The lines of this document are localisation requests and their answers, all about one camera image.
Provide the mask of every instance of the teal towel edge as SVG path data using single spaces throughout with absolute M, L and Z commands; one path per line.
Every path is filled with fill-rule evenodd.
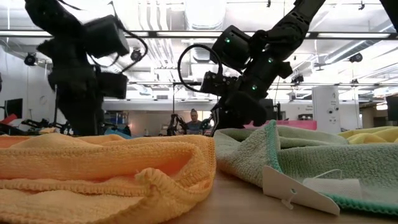
M 266 131 L 266 150 L 270 157 L 270 166 L 280 173 L 283 173 L 282 168 L 278 162 L 277 155 L 277 141 L 276 136 L 276 121 L 272 120 L 264 127 Z M 340 208 L 360 210 L 364 212 L 381 213 L 398 216 L 398 205 L 391 205 L 387 203 L 367 202 L 363 200 L 352 199 L 335 194 L 323 194 L 330 197 Z

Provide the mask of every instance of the orange towel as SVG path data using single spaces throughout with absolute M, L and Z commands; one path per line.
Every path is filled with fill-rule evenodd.
M 204 136 L 0 142 L 0 222 L 160 223 L 204 200 L 215 176 L 214 142 Z

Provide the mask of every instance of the table surface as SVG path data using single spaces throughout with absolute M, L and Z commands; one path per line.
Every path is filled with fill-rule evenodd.
M 279 199 L 265 196 L 259 187 L 235 177 L 217 173 L 209 197 L 191 211 L 168 224 L 190 223 L 398 223 L 392 217 L 342 212 L 339 217 L 294 205 L 289 210 Z

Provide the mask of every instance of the green towel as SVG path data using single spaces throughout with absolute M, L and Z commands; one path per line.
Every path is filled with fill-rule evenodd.
M 397 144 L 349 145 L 339 136 L 275 121 L 257 130 L 219 130 L 214 138 L 218 168 L 247 182 L 262 187 L 264 166 L 299 182 L 341 169 L 342 178 L 359 179 L 363 194 L 361 200 L 325 194 L 341 209 L 398 215 Z

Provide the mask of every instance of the man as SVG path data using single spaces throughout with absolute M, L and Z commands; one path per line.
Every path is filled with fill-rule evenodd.
M 198 120 L 198 112 L 195 109 L 191 110 L 191 121 L 187 123 L 187 134 L 201 134 L 201 121 Z

